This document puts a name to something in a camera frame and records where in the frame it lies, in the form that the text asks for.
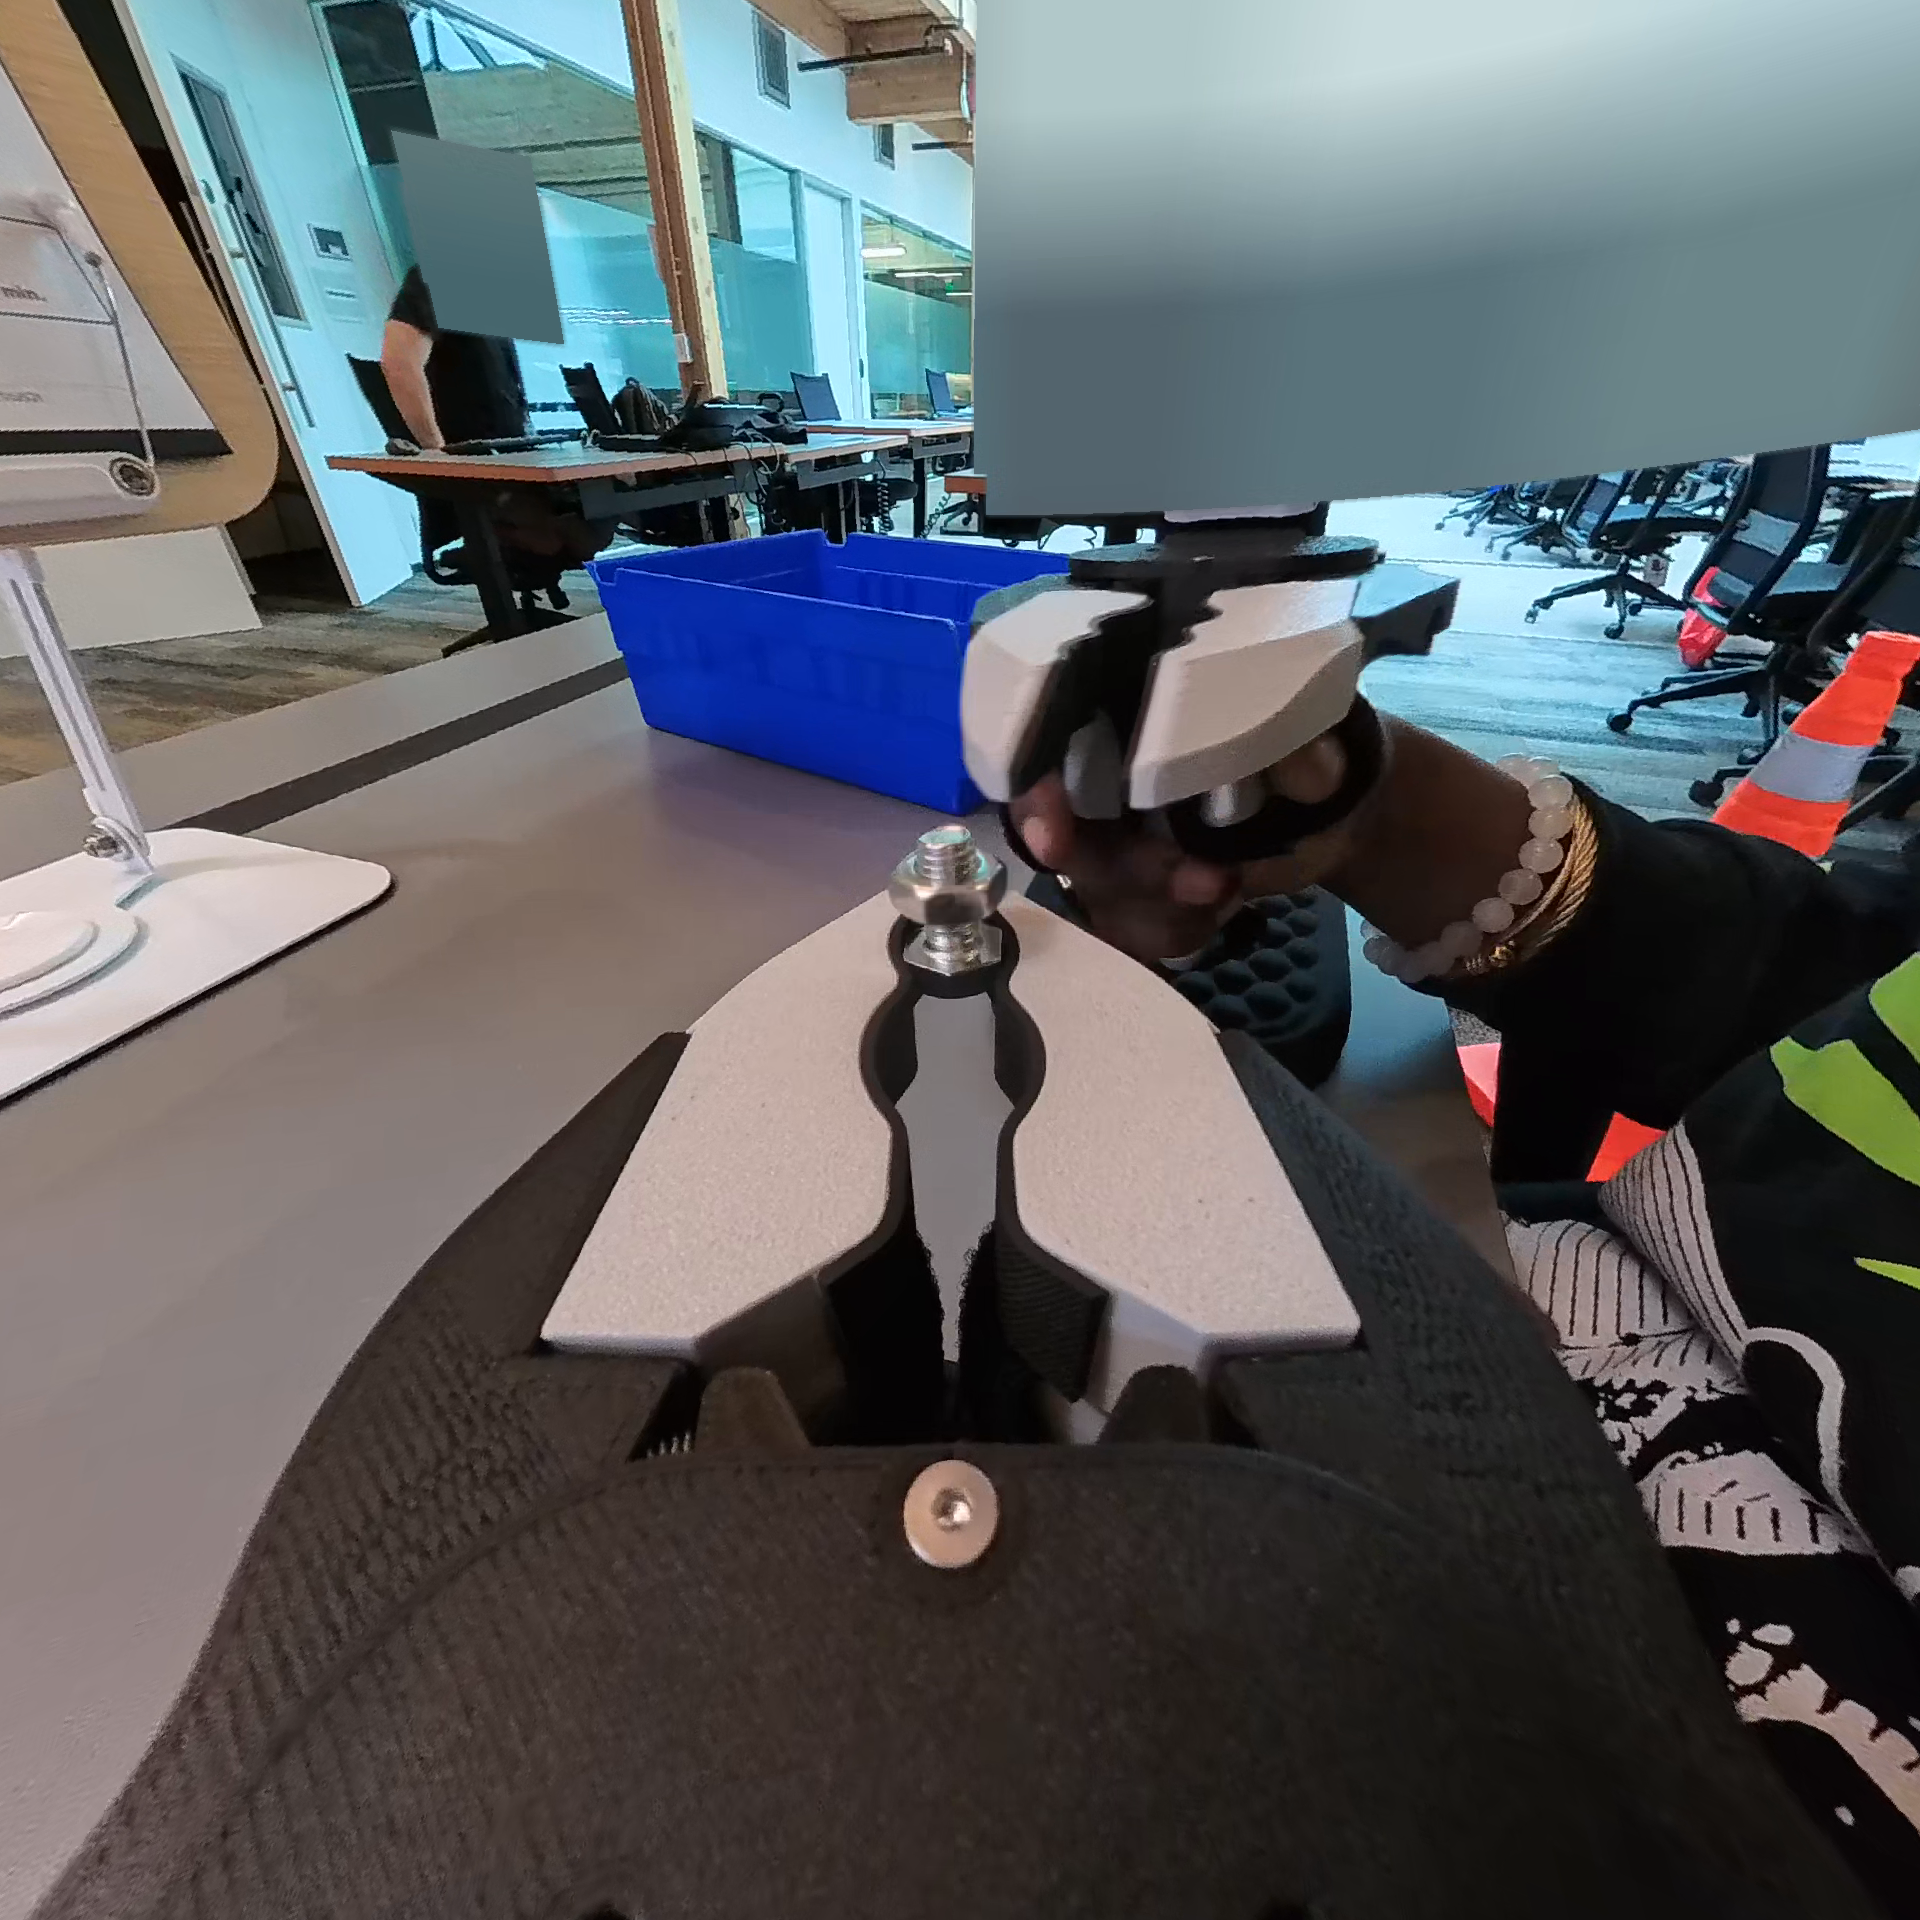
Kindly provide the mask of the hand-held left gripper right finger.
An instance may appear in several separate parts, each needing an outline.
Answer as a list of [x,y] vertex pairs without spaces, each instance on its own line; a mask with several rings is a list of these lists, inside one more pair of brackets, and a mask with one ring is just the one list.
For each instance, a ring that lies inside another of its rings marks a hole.
[[1347,1353],[1359,1315],[1220,1032],[1066,918],[1002,909],[997,1316],[1054,1421],[1143,1370]]

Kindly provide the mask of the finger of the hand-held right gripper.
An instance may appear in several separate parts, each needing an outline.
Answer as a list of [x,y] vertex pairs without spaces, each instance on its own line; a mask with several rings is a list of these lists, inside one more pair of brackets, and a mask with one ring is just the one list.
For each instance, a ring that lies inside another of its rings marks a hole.
[[963,757],[1012,808],[1059,774],[1071,808],[1152,808],[1133,777],[1143,709],[1162,652],[1152,594],[1033,580],[990,591],[963,669]]
[[1355,701],[1355,578],[1224,587],[1145,685],[1130,809],[1246,782],[1334,730]]

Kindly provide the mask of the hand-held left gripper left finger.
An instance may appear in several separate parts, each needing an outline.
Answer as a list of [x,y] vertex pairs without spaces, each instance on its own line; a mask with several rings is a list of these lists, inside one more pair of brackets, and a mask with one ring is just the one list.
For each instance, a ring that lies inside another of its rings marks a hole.
[[876,1032],[899,1007],[875,896],[777,952],[683,1037],[544,1347],[777,1376],[843,1421],[884,1316],[919,1316],[919,1225]]

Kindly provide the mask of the long thin silver bolt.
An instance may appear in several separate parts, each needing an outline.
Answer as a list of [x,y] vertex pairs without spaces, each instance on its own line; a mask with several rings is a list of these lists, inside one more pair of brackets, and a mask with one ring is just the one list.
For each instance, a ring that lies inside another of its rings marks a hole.
[[1002,912],[1005,896],[1005,865],[979,848],[966,824],[928,828],[888,881],[894,912],[910,909],[928,918]]

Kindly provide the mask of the large blue plastic bin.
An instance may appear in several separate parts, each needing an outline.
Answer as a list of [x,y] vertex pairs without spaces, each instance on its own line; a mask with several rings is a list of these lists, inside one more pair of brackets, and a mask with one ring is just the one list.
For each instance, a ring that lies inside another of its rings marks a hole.
[[966,816],[984,808],[959,727],[971,609],[1066,555],[810,527],[587,572],[655,732]]

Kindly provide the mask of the person's right forearm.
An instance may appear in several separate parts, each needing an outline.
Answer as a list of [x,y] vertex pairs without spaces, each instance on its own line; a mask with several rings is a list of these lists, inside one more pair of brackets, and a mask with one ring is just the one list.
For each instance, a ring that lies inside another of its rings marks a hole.
[[1918,892],[1873,851],[1819,862],[1704,820],[1644,820],[1576,782],[1584,888],[1548,932],[1427,982],[1494,1027],[1507,1074],[1674,1127],[1726,1070],[1912,952]]

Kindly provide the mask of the black mesh cushion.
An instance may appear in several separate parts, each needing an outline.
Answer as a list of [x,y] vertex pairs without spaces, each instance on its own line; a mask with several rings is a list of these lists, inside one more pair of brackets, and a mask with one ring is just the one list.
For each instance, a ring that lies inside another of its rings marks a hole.
[[1252,899],[1198,955],[1155,968],[1220,1027],[1321,1089],[1352,1024],[1350,918],[1325,888]]

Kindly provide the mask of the black office chair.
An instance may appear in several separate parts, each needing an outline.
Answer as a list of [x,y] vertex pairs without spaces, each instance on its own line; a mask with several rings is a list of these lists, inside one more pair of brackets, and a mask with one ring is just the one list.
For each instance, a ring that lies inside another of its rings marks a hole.
[[1619,710],[1605,716],[1610,732],[1628,732],[1637,710],[1687,703],[1704,697],[1739,697],[1739,716],[1763,721],[1763,737],[1737,757],[1737,767],[1757,763],[1787,721],[1787,703],[1810,703],[1820,692],[1820,672],[1838,643],[1827,633],[1827,618],[1852,609],[1851,594],[1859,594],[1880,578],[1880,565],[1895,560],[1905,540],[1918,531],[1918,491],[1871,494],[1844,531],[1834,537],[1820,565],[1788,565],[1764,594],[1750,594],[1729,627],[1716,638],[1750,638],[1754,655],[1716,647],[1704,665],[1669,678],[1656,692],[1630,697]]
[[1831,447],[1787,447],[1739,464],[1732,494],[1709,504],[1692,494],[1696,467],[1635,467],[1584,480],[1554,520],[1557,544],[1592,555],[1597,574],[1549,587],[1524,605],[1543,613],[1597,600],[1605,609],[1603,638],[1656,609],[1687,618],[1698,580],[1726,546],[1787,566],[1806,544],[1827,494]]

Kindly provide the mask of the wooden office desk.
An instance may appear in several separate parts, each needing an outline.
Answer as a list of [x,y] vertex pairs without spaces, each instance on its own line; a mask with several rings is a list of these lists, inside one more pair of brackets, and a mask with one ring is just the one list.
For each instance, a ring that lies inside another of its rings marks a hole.
[[544,605],[537,587],[513,587],[494,527],[495,497],[508,491],[575,494],[591,526],[620,526],[661,508],[707,508],[751,497],[757,483],[793,483],[828,494],[828,540],[843,544],[860,480],[884,453],[906,453],[910,433],[821,433],[808,443],[724,443],[707,452],[607,452],[580,443],[538,443],[508,453],[332,453],[329,467],[379,480],[418,501],[453,510],[467,578],[484,602],[484,627],[453,638],[445,655],[524,638],[571,619]]

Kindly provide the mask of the sign on white stand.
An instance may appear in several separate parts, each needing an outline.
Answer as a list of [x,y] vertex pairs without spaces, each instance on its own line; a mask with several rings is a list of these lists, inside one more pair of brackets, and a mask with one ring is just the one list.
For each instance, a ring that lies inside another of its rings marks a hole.
[[73,762],[86,840],[5,876],[5,1098],[379,907],[379,862],[216,828],[143,828],[43,574],[54,546],[216,527],[264,430],[237,348],[189,339],[195,264],[123,274],[135,155],[86,57],[5,60],[5,638]]

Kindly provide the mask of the person's black printed shirt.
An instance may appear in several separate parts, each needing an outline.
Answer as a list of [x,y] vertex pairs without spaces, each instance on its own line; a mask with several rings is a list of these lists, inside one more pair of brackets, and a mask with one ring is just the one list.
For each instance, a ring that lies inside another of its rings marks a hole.
[[1612,1179],[1502,1212],[1739,1724],[1918,1916],[1918,925]]

